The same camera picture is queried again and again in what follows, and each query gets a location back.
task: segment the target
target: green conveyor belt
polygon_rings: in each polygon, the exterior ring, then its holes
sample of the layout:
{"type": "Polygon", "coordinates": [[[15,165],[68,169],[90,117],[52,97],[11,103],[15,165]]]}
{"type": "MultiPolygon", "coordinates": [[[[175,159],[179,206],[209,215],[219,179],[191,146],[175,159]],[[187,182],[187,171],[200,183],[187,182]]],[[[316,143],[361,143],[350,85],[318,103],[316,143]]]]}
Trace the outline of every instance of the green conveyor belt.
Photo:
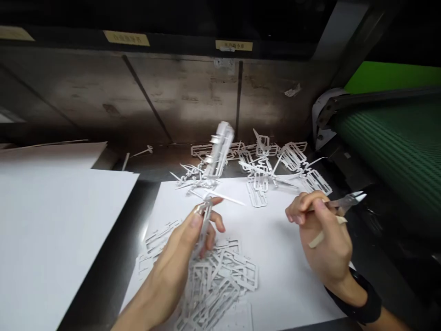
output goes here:
{"type": "Polygon", "coordinates": [[[428,229],[441,229],[440,101],[345,110],[333,127],[428,229]]]}

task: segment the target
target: white cardboard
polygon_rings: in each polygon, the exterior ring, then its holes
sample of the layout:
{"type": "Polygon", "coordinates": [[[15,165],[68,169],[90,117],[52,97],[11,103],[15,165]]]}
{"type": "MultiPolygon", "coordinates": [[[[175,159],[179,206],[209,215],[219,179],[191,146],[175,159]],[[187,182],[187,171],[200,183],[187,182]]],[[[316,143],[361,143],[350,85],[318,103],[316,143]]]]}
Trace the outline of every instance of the white cardboard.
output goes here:
{"type": "MultiPolygon", "coordinates": [[[[280,176],[285,180],[290,177],[280,176]]],[[[218,233],[218,238],[240,236],[242,253],[259,266],[258,289],[243,297],[252,305],[254,331],[285,330],[345,317],[311,271],[299,227],[288,222],[285,215],[285,208],[304,189],[282,183],[278,188],[270,186],[268,206],[256,209],[248,202],[246,181],[247,178],[223,178],[216,192],[247,201],[248,206],[223,201],[213,209],[222,215],[226,228],[224,234],[218,233]]],[[[147,235],[170,220],[186,217],[201,202],[197,196],[185,197],[175,188],[175,182],[161,183],[148,218],[147,235]]],[[[124,303],[130,301],[139,286],[141,283],[130,282],[124,303]]]]}
{"type": "Polygon", "coordinates": [[[55,331],[138,175],[12,173],[0,175],[0,330],[55,331]]]}
{"type": "Polygon", "coordinates": [[[0,151],[0,172],[13,167],[32,169],[51,166],[71,169],[90,169],[106,148],[102,143],[73,143],[4,149],[0,151]]]}

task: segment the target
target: right hand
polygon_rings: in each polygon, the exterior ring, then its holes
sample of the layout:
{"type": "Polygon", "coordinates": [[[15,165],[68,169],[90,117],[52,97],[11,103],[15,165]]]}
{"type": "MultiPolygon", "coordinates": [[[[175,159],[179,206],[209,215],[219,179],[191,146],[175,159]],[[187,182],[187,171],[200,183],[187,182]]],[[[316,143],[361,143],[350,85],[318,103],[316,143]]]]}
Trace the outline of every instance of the right hand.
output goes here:
{"type": "Polygon", "coordinates": [[[338,223],[336,210],[329,210],[324,201],[329,201],[329,198],[322,191],[303,192],[286,208],[286,216],[291,223],[300,225],[303,251],[320,281],[343,301],[361,307],[367,295],[349,272],[351,238],[346,224],[338,223]],[[314,211],[308,212],[311,205],[314,211]],[[309,243],[321,231],[324,232],[324,240],[317,247],[310,248],[309,243]]]}

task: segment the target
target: left hand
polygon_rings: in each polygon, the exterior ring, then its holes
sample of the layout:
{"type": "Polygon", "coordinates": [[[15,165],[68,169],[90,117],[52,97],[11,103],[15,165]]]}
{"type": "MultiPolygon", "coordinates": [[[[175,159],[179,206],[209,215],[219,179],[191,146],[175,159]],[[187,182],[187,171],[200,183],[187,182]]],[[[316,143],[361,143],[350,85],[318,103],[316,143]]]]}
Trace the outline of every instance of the left hand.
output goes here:
{"type": "MultiPolygon", "coordinates": [[[[222,198],[212,198],[213,205],[222,198]]],[[[195,214],[195,206],[185,221],[174,229],[153,269],[144,284],[124,309],[113,330],[150,330],[164,323],[174,312],[184,292],[188,275],[188,263],[202,228],[203,216],[195,214]]],[[[225,232],[222,217],[211,211],[210,220],[219,232],[225,232]]],[[[210,224],[207,230],[205,247],[212,250],[216,231],[210,224]]]]}

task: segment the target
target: metal wall panel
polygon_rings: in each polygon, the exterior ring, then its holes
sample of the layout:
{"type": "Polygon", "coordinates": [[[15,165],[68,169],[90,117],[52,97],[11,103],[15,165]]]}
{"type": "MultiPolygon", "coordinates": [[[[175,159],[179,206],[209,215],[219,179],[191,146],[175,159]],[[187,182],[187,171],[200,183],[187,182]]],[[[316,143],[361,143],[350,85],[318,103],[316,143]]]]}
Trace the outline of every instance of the metal wall panel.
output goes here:
{"type": "Polygon", "coordinates": [[[3,47],[0,61],[94,139],[131,152],[169,142],[121,55],[3,47]]]}
{"type": "Polygon", "coordinates": [[[229,74],[210,57],[128,57],[175,143],[207,142],[222,120],[235,125],[237,60],[229,74]]]}
{"type": "Polygon", "coordinates": [[[243,64],[238,139],[255,140],[253,128],[274,141],[302,141],[311,132],[311,108],[335,73],[335,63],[249,61],[243,64]],[[301,85],[288,97],[285,91],[301,85]]]}
{"type": "MultiPolygon", "coordinates": [[[[56,109],[42,101],[4,68],[0,68],[0,112],[6,110],[14,115],[14,121],[28,133],[33,133],[37,142],[46,143],[53,139],[71,140],[87,138],[56,109]]],[[[15,141],[9,126],[3,126],[5,138],[15,141]]]]}

